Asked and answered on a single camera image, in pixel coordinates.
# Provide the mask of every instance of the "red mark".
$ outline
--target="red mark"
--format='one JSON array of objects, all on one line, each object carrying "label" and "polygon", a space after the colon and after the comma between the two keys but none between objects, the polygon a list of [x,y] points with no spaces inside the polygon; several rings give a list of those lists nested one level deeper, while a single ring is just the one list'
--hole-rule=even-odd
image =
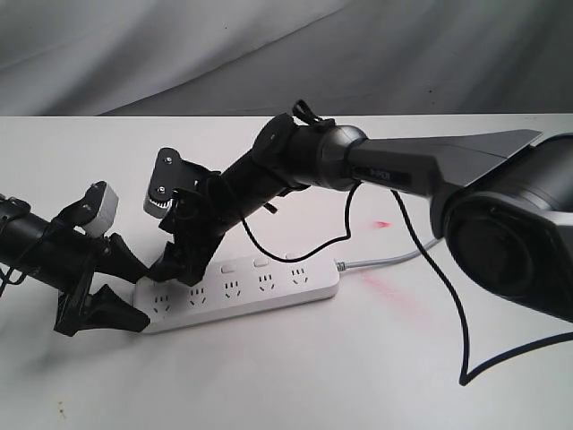
[{"label": "red mark", "polygon": [[386,227],[390,227],[390,223],[386,222],[386,221],[374,221],[372,223],[372,229],[377,229],[377,228],[386,228]]},{"label": "red mark", "polygon": [[431,319],[427,311],[422,309],[422,307],[420,307],[413,299],[406,297],[401,291],[391,287],[382,280],[375,278],[371,272],[363,271],[362,280],[364,284],[376,288],[376,291],[380,292],[384,296],[385,301],[392,303],[404,314],[417,320],[424,319],[425,323]]}]

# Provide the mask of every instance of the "white cable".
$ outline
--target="white cable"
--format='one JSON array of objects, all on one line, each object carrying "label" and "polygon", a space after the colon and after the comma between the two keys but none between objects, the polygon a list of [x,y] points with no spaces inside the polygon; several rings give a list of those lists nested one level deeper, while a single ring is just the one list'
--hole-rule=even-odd
[{"label": "white cable", "polygon": [[[432,239],[430,242],[425,244],[423,248],[428,251],[435,247],[440,242],[439,239]],[[338,271],[347,271],[348,269],[357,269],[360,267],[372,267],[372,266],[391,266],[393,264],[399,264],[401,262],[407,262],[414,259],[420,255],[419,250],[412,251],[411,253],[399,255],[398,257],[382,258],[379,260],[365,260],[363,262],[337,262]]]}]

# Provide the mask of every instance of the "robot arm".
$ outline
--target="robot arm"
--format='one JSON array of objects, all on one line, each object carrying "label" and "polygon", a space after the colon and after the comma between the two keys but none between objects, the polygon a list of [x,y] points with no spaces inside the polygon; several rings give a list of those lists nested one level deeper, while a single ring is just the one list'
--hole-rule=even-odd
[{"label": "robot arm", "polygon": [[364,181],[429,198],[433,234],[477,284],[573,321],[573,135],[371,140],[303,102],[294,114],[306,125],[276,116],[220,175],[161,150],[146,210],[175,241],[148,276],[194,285],[241,216],[311,185],[348,191]]}]

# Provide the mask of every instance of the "white table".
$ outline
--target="white table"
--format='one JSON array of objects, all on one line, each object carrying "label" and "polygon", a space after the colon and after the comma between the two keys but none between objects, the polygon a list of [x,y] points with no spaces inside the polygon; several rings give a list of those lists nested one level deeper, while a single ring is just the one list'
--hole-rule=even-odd
[{"label": "white table", "polygon": [[[49,219],[106,180],[120,196],[113,227],[146,263],[167,234],[141,208],[157,150],[225,168],[268,118],[0,118],[0,192]],[[573,116],[345,117],[371,137],[573,130]],[[250,221],[270,250],[309,250],[343,230],[346,195],[291,194]],[[406,198],[423,238],[427,202]],[[337,208],[329,212],[326,208]],[[375,221],[390,223],[373,229]],[[411,251],[388,191],[365,185],[354,239],[339,260]],[[215,260],[254,254],[240,228]],[[466,305],[475,366],[570,324],[494,297],[432,254]],[[123,297],[133,286],[97,276]],[[519,357],[458,386],[461,336],[451,299],[422,260],[347,272],[332,300],[158,335],[52,332],[56,291],[28,279],[0,300],[0,423],[6,429],[483,429],[571,428],[573,345]]]}]

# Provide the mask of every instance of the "power outlet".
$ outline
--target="power outlet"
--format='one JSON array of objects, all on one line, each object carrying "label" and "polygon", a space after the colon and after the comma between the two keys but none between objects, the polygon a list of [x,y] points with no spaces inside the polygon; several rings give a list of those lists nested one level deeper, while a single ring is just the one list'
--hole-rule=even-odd
[{"label": "power outlet", "polygon": [[150,317],[144,332],[151,333],[322,300],[338,292],[339,280],[327,253],[297,265],[254,255],[211,263],[192,288],[140,279],[133,305]]}]

